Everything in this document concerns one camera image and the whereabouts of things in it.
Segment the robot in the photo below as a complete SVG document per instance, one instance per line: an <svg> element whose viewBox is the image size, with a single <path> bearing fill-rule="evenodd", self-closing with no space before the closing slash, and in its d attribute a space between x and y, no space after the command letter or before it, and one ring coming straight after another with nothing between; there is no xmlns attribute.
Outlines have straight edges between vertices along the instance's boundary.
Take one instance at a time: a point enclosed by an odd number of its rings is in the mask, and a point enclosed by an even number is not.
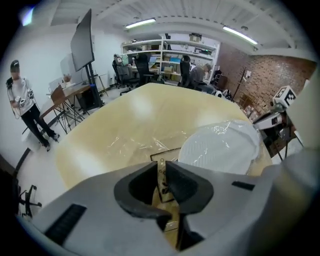
<svg viewBox="0 0 320 256"><path fill-rule="evenodd" d="M297 95L289 85L281 87L272 98L272 102L270 103L271 111L255 120L253 126L257 130L265 130L280 124L289 125L290 121L286 114L286 109L296 98Z"/></svg>

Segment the white plate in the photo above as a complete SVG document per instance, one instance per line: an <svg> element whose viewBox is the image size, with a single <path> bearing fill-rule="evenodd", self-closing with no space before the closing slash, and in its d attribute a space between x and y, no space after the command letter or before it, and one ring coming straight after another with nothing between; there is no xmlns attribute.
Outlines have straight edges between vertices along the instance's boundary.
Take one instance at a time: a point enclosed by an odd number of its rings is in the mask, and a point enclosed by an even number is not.
<svg viewBox="0 0 320 256"><path fill-rule="evenodd" d="M252 124L232 120L201 127L182 145L179 162L233 174L246 174L259 155L260 138Z"/></svg>

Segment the ceiling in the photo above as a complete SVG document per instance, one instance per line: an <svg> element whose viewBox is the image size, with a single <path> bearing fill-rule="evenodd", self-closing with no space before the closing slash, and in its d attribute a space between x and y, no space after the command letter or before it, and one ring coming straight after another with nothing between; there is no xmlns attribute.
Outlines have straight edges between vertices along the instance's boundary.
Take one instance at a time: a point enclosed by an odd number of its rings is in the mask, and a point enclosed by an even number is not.
<svg viewBox="0 0 320 256"><path fill-rule="evenodd" d="M132 38L150 33L197 32L250 54L310 50L299 24L276 0L48 0L34 10L33 22L41 26L76 24L89 8L92 20L123 30L125 25L156 18L154 24L130 29ZM254 47L222 30L223 26L258 44Z"/></svg>

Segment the monitor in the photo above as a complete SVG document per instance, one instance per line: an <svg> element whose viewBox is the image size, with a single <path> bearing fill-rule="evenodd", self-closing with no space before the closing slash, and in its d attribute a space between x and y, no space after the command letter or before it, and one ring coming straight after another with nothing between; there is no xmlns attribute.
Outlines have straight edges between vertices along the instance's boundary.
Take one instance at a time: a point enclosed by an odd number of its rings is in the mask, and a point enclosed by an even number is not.
<svg viewBox="0 0 320 256"><path fill-rule="evenodd" d="M95 60L91 39L91 9L76 27L71 40L71 53L75 71Z"/></svg>

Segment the black rubber pad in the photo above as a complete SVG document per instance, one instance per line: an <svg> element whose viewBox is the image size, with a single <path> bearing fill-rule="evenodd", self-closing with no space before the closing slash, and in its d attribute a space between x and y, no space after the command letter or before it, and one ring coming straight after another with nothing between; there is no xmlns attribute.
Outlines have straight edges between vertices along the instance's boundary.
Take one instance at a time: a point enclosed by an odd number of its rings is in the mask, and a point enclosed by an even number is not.
<svg viewBox="0 0 320 256"><path fill-rule="evenodd" d="M82 205L72 204L45 232L45 235L58 245L62 245L86 209Z"/></svg>

